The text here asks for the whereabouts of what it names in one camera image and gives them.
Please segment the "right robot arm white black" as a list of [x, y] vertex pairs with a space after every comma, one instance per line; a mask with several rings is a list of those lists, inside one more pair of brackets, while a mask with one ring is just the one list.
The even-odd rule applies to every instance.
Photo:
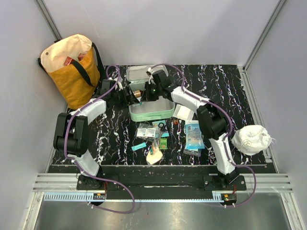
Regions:
[[217, 162], [218, 175], [213, 177], [213, 185], [224, 190], [237, 189], [240, 179], [228, 142], [232, 127], [227, 113], [212, 100], [174, 84], [163, 70], [148, 68], [146, 73], [149, 80], [145, 83], [142, 100], [151, 102], [163, 97], [195, 112], [200, 131], [210, 141]]

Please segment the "small green box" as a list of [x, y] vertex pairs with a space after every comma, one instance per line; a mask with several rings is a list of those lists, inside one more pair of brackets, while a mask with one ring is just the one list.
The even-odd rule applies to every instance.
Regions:
[[167, 138], [161, 138], [160, 139], [159, 148], [162, 149], [162, 150], [167, 149]]

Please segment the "mint green medicine case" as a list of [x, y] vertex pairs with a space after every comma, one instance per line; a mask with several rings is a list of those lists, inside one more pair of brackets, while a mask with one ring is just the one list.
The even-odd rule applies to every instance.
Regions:
[[[149, 68], [153, 71], [163, 70], [168, 75], [168, 71], [164, 65], [158, 67], [154, 67], [153, 65], [127, 67], [126, 80], [130, 82], [129, 86], [132, 91], [145, 90], [145, 83], [149, 80], [146, 71]], [[175, 103], [162, 96], [156, 101], [139, 102], [138, 104], [129, 106], [130, 117], [134, 122], [167, 119], [173, 116], [174, 110]]]

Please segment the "brown bottle orange cap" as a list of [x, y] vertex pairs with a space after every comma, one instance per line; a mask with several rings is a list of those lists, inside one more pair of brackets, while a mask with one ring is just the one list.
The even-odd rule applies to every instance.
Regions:
[[134, 94], [134, 96], [135, 96], [136, 98], [139, 98], [139, 97], [142, 97], [143, 91], [141, 91], [141, 90], [136, 90], [136, 91], [133, 92], [133, 94]]

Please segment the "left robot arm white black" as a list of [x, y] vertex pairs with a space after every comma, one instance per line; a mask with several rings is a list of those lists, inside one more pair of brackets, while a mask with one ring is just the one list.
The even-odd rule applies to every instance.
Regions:
[[80, 185], [95, 190], [106, 185], [103, 171], [89, 151], [89, 124], [113, 106], [124, 109], [138, 103], [130, 86], [122, 86], [119, 80], [103, 80], [101, 89], [88, 103], [58, 115], [53, 146], [79, 168]]

